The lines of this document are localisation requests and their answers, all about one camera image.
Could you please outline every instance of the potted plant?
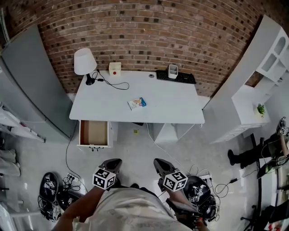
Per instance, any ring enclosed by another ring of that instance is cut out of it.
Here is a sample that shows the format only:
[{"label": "potted plant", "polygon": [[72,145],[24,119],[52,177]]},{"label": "potted plant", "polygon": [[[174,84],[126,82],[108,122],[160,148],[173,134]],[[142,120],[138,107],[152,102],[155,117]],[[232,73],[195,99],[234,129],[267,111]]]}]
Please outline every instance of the potted plant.
[{"label": "potted plant", "polygon": [[255,114],[260,115],[262,118],[264,118],[265,115],[265,106],[263,104],[258,104],[258,107],[255,108]]}]

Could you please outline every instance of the white cloth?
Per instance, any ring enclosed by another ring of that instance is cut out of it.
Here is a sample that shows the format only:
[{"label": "white cloth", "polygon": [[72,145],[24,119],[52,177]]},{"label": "white cloth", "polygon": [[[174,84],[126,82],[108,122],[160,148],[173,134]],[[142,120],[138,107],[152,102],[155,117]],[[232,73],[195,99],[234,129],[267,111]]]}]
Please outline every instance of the white cloth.
[{"label": "white cloth", "polygon": [[20,176],[20,169],[16,163],[15,150],[0,150],[0,173],[10,176]]},{"label": "white cloth", "polygon": [[93,216],[73,221],[74,231],[191,231],[155,196],[134,188],[105,192]]}]

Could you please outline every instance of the lamp shade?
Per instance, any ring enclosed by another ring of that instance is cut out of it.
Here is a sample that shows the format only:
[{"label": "lamp shade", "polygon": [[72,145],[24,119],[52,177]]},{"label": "lamp shade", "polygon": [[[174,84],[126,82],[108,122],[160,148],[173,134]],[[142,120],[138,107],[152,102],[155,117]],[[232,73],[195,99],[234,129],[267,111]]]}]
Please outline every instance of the lamp shade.
[{"label": "lamp shade", "polygon": [[74,54],[74,72],[79,75],[89,74],[97,67],[97,63],[89,48],[83,48]]}]

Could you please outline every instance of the desk drawer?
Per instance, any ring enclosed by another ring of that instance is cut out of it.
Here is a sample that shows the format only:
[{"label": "desk drawer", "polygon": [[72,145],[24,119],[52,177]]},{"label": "desk drawer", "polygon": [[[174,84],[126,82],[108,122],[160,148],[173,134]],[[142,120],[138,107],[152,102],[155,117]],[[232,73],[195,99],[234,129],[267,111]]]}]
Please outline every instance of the desk drawer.
[{"label": "desk drawer", "polygon": [[110,122],[81,120],[79,123],[80,147],[91,149],[110,148],[113,146],[113,130]]}]

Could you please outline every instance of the pen holder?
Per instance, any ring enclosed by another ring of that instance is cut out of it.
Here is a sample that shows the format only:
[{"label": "pen holder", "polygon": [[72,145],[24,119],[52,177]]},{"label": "pen holder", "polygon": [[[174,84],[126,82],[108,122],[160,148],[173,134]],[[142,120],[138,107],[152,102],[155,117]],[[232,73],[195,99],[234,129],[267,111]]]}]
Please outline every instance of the pen holder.
[{"label": "pen holder", "polygon": [[177,77],[178,71],[177,71],[177,66],[170,64],[168,66],[168,77],[171,79],[175,79]]}]

